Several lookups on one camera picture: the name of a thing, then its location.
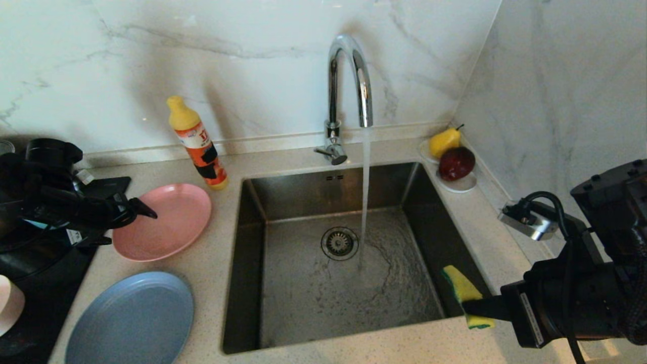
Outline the large pink plate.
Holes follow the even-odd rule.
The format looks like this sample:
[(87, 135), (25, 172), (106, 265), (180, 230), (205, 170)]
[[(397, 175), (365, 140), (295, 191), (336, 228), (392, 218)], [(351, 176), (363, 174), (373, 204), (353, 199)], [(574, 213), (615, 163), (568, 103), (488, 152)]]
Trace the large pink plate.
[(140, 200), (158, 217), (138, 216), (112, 235), (116, 252), (134, 262), (161, 260), (187, 248), (200, 237), (212, 213), (207, 191), (192, 184), (157, 187)]

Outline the yellow sponge brush with handle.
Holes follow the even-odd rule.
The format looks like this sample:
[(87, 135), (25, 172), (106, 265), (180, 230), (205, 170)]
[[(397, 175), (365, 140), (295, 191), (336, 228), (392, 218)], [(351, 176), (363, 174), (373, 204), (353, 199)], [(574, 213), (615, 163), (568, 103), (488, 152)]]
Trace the yellow sponge brush with handle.
[[(460, 306), (471, 300), (483, 299), (483, 294), (471, 283), (462, 272), (453, 265), (443, 268), (443, 277), (451, 285), (453, 295)], [(472, 315), (463, 310), (469, 329), (490, 329), (495, 327), (495, 321), (485, 316)]]

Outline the yellow-capped orange dish soap bottle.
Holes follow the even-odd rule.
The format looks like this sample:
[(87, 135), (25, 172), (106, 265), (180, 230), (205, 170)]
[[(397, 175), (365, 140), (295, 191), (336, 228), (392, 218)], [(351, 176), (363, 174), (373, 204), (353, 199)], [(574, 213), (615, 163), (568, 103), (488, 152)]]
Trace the yellow-capped orange dish soap bottle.
[(169, 125), (187, 151), (197, 173), (211, 189), (225, 189), (228, 174), (197, 111), (187, 106), (181, 96), (169, 97), (166, 104), (169, 108)]

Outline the pink bowl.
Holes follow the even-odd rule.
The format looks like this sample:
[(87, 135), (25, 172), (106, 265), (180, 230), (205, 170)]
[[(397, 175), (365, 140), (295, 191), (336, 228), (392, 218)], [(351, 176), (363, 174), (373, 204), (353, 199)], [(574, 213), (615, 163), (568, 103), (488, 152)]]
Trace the pink bowl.
[(8, 277), (0, 275), (0, 337), (18, 322), (25, 308), (25, 294)]

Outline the chrome gooseneck faucet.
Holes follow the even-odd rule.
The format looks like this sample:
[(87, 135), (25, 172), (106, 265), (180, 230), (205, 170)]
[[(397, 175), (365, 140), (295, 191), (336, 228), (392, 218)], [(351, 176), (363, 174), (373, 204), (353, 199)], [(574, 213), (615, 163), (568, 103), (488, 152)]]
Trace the chrome gooseneck faucet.
[(353, 69), (359, 126), (374, 126), (374, 107), (369, 67), (358, 42), (350, 34), (340, 34), (331, 44), (328, 56), (328, 118), (325, 121), (325, 145), (314, 152), (324, 155), (332, 166), (346, 162), (348, 156), (341, 141), (341, 120), (338, 118), (338, 74), (340, 56), (345, 55)]

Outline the stainless steel sink basin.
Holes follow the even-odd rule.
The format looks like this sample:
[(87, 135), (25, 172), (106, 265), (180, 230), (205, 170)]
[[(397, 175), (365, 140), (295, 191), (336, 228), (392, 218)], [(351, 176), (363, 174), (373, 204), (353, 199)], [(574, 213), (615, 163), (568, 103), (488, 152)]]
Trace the stainless steel sink basin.
[[(421, 163), (245, 179), (222, 348), (238, 354), (445, 320), (463, 314), (443, 268), (490, 290)], [(334, 226), (353, 258), (321, 250)]]

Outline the black frying pan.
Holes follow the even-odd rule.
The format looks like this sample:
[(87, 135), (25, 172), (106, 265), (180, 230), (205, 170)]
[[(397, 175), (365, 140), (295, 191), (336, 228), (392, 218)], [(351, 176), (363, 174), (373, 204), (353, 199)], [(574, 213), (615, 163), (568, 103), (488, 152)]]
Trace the black frying pan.
[(0, 275), (18, 281), (51, 267), (64, 249), (48, 239), (0, 241)]

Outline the black glass induction cooktop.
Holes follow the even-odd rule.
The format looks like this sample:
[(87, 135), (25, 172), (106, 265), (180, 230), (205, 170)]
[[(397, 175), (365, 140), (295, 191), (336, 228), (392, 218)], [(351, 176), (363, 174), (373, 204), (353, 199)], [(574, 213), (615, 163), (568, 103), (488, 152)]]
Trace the black glass induction cooktop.
[[(97, 179), (79, 190), (106, 198), (118, 191), (125, 194), (130, 182), (129, 177)], [(60, 231), (50, 240), (64, 249), (58, 262), (39, 274), (13, 281), (25, 295), (25, 306), (18, 322), (0, 337), (0, 364), (47, 364), (98, 248), (73, 247)]]

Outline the large blue-grey plate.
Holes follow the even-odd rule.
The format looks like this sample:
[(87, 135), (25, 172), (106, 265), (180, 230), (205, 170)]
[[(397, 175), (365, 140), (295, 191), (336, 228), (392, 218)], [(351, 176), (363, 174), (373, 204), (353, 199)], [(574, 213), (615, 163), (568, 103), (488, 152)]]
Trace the large blue-grey plate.
[(175, 364), (194, 311), (190, 286), (170, 272), (122, 279), (83, 312), (68, 341), (65, 364)]

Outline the small white fruit dish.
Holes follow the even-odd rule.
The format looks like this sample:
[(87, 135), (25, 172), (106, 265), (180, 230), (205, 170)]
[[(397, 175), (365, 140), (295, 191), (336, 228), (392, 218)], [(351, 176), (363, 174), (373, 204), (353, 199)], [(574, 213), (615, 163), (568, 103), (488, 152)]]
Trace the small white fruit dish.
[(419, 154), (425, 161), (435, 166), (434, 167), (435, 179), (438, 182), (440, 182), (441, 186), (444, 189), (446, 189), (451, 193), (463, 194), (476, 188), (478, 184), (478, 178), (475, 175), (475, 172), (473, 170), (471, 173), (469, 173), (467, 176), (464, 176), (461, 179), (453, 180), (453, 181), (443, 180), (438, 170), (440, 161), (439, 159), (435, 158), (432, 154), (430, 154), (430, 148), (428, 144), (429, 144), (428, 139), (424, 139), (419, 143), (418, 145)]

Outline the dark red apple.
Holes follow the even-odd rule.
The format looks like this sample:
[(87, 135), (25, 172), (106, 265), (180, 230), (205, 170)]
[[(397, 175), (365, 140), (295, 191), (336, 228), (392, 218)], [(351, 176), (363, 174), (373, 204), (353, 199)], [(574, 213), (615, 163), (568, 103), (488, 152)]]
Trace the dark red apple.
[(469, 175), (475, 166), (476, 157), (470, 149), (450, 148), (440, 159), (438, 173), (442, 180), (459, 180)]

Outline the round metal drain strainer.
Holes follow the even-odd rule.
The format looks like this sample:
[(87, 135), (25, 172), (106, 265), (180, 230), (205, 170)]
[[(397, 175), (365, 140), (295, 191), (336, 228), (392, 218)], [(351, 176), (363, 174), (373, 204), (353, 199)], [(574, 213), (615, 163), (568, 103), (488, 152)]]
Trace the round metal drain strainer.
[(346, 261), (354, 257), (359, 249), (358, 235), (345, 226), (334, 226), (321, 238), (321, 250), (326, 257), (335, 261)]

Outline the yellow pear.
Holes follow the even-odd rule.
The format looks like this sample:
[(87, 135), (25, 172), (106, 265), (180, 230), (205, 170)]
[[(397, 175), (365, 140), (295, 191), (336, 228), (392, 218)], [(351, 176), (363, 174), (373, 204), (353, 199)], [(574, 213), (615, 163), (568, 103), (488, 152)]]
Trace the yellow pear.
[(458, 127), (449, 127), (446, 131), (432, 136), (428, 141), (431, 156), (439, 160), (446, 151), (451, 148), (460, 147), (461, 129), (463, 126), (464, 124)]

